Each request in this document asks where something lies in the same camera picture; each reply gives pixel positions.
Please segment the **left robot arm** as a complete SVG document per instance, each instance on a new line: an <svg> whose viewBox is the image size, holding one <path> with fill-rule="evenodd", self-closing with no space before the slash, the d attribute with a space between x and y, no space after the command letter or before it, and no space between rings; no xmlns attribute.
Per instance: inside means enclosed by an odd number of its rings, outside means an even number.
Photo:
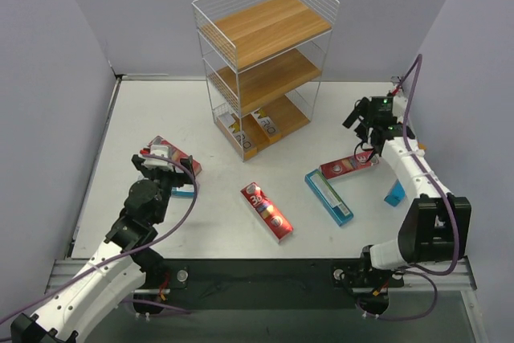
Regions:
<svg viewBox="0 0 514 343"><path fill-rule="evenodd" d="M133 155L132 163L143 178L130 186L104 240L71 280L31 304L31 313L7 317L10 342L83 342L131 292L161 282L164 259L152 247L162 238L155 226L164 221L173 189L198 188L193 158L151 153Z"/></svg>

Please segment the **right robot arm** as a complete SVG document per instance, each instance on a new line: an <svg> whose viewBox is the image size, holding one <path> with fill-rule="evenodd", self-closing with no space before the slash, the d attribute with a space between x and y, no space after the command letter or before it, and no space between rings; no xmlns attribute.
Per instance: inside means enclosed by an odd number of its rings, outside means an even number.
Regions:
<svg viewBox="0 0 514 343"><path fill-rule="evenodd" d="M373 285L385 270L422 270L425 262L448 262L441 273L452 273L465 252L471 204L440 182L414 132L394 115L394 98L360 99L343 125L390 166L410 204L398 236L369 248L369 257L357 263L357 278Z"/></svg>

